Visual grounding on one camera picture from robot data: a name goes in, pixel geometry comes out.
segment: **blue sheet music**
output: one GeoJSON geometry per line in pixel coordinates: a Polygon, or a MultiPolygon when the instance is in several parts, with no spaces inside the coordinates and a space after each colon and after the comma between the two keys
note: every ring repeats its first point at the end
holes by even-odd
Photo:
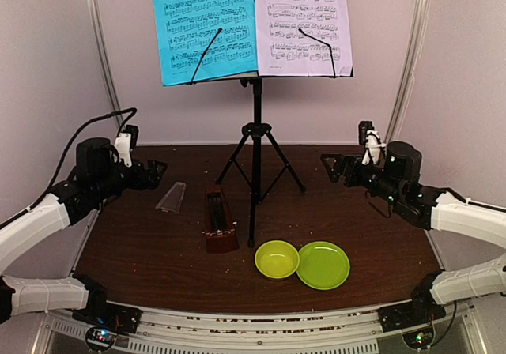
{"type": "Polygon", "coordinates": [[[258,69],[253,0],[153,0],[163,85],[258,69]]]}

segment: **wooden metronome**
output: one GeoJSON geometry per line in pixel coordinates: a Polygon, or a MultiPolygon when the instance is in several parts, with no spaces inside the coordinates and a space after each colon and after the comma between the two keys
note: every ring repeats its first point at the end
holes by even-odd
{"type": "Polygon", "coordinates": [[[236,226],[225,196],[218,185],[206,190],[206,251],[211,254],[237,250],[236,226]]]}

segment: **white wall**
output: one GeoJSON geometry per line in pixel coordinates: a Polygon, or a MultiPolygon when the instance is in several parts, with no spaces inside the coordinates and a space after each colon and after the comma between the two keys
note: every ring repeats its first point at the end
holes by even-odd
{"type": "MultiPolygon", "coordinates": [[[[429,23],[400,138],[421,150],[421,181],[506,205],[506,4],[431,0],[429,23]]],[[[503,250],[456,234],[435,234],[447,269],[503,250]]],[[[504,352],[506,301],[478,301],[492,352],[504,352]]]]}
{"type": "MultiPolygon", "coordinates": [[[[236,143],[252,120],[251,89],[238,81],[163,88],[152,0],[99,0],[119,102],[140,107],[149,144],[236,143]]],[[[268,79],[264,119],[282,143],[356,143],[357,124],[386,131],[414,0],[348,0],[354,79],[268,79]]]]}
{"type": "MultiPolygon", "coordinates": [[[[0,220],[44,190],[72,133],[108,106],[86,0],[0,0],[0,220]]],[[[112,121],[83,134],[112,137],[112,121]]],[[[74,165],[74,151],[62,169],[74,165]]],[[[85,224],[42,242],[8,269],[68,276],[85,224]]],[[[26,352],[35,315],[0,326],[0,351],[26,352]],[[12,337],[25,337],[26,342],[12,337]]]]}

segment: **black cable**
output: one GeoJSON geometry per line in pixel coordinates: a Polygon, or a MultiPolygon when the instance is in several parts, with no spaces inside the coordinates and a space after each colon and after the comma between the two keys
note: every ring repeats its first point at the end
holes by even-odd
{"type": "Polygon", "coordinates": [[[450,328],[453,325],[453,322],[455,321],[455,316],[457,315],[457,300],[453,302],[453,307],[454,307],[453,308],[453,315],[451,316],[450,323],[448,324],[448,326],[447,326],[446,330],[444,331],[444,333],[441,334],[441,337],[439,337],[436,342],[434,342],[434,343],[432,343],[430,345],[431,348],[433,348],[434,346],[436,346],[437,344],[439,344],[443,340],[443,338],[446,337],[446,335],[448,334],[448,332],[450,331],[450,328]]]}
{"type": "Polygon", "coordinates": [[[368,137],[368,136],[370,136],[370,135],[372,135],[374,138],[376,138],[376,139],[378,140],[378,145],[381,145],[381,139],[380,139],[380,137],[378,137],[378,136],[377,136],[376,134],[374,134],[374,133],[369,133],[369,134],[367,134],[367,135],[366,135],[366,137],[368,137]]]}
{"type": "Polygon", "coordinates": [[[318,38],[315,38],[314,36],[310,36],[309,34],[306,34],[301,28],[299,28],[299,33],[302,34],[303,36],[311,38],[312,40],[315,40],[316,42],[320,42],[321,44],[324,44],[325,46],[329,47],[330,60],[332,61],[332,71],[334,72],[334,77],[336,77],[335,76],[334,56],[332,55],[332,46],[330,44],[328,44],[327,42],[323,42],[322,40],[319,40],[318,38]]]}
{"type": "Polygon", "coordinates": [[[120,125],[120,126],[119,126],[119,128],[118,128],[118,133],[116,134],[116,137],[117,137],[117,136],[119,136],[119,133],[121,133],[121,132],[122,132],[123,127],[125,127],[125,126],[127,125],[127,122],[128,122],[128,121],[129,121],[132,117],[134,117],[135,113],[137,113],[137,109],[135,109],[135,112],[130,113],[130,114],[129,114],[129,115],[128,115],[128,116],[127,116],[124,120],[123,120],[123,122],[121,123],[121,125],[120,125]]]}
{"type": "Polygon", "coordinates": [[[452,188],[440,188],[441,190],[446,190],[451,196],[459,200],[460,202],[467,203],[467,200],[465,197],[463,197],[461,194],[459,194],[456,190],[453,190],[452,188]]]}
{"type": "Polygon", "coordinates": [[[49,193],[51,188],[54,186],[56,179],[58,178],[59,172],[62,169],[63,162],[65,160],[66,154],[70,150],[70,146],[74,143],[77,136],[89,125],[95,122],[103,121],[105,119],[110,119],[112,117],[115,117],[117,115],[125,115],[126,113],[130,113],[128,117],[126,117],[125,122],[128,121],[130,118],[132,118],[135,113],[137,113],[136,107],[129,107],[127,109],[123,109],[122,111],[113,111],[112,113],[107,113],[106,115],[101,115],[99,117],[95,117],[93,119],[89,119],[85,123],[83,123],[79,128],[76,130],[74,135],[70,138],[70,140],[67,142],[65,148],[63,149],[62,156],[60,157],[60,160],[56,166],[55,173],[53,174],[51,180],[49,181],[46,189],[44,192],[26,209],[21,210],[18,214],[10,217],[8,220],[5,220],[0,224],[0,229],[4,228],[8,224],[11,224],[13,221],[17,220],[19,217],[24,216],[26,213],[28,213],[30,210],[34,209],[42,202],[42,200],[46,197],[46,195],[49,193]]]}
{"type": "Polygon", "coordinates": [[[202,55],[200,57],[200,60],[198,61],[198,65],[197,65],[197,68],[195,68],[195,72],[193,72],[193,76],[191,77],[191,80],[190,80],[190,85],[194,84],[193,80],[195,79],[195,76],[197,76],[197,71],[198,71],[198,68],[200,68],[200,65],[202,63],[202,60],[204,60],[204,57],[206,56],[207,54],[207,51],[209,50],[209,47],[211,47],[211,44],[214,43],[214,40],[218,37],[218,35],[223,31],[222,28],[219,28],[218,31],[216,32],[216,34],[214,34],[214,37],[211,39],[211,41],[209,42],[209,44],[207,45],[206,49],[204,50],[204,52],[202,52],[202,55]]]}

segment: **transparent plastic object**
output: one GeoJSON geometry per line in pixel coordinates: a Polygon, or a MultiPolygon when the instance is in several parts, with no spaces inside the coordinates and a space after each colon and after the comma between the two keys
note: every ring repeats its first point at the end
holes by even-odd
{"type": "Polygon", "coordinates": [[[163,210],[164,212],[179,213],[181,209],[181,203],[184,198],[184,191],[187,189],[187,185],[183,182],[175,182],[174,185],[165,196],[160,200],[155,209],[163,210]]]}

